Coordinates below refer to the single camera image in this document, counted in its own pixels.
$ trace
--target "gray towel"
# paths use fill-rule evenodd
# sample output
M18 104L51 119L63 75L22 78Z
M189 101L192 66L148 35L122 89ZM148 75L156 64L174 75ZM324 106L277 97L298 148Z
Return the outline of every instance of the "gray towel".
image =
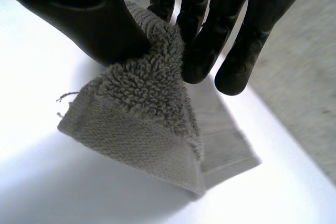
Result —
M111 65L85 85L59 130L102 155L198 195L256 166L245 143L226 146L223 140L206 146L180 73L179 29L135 4L127 6L152 44L149 54Z

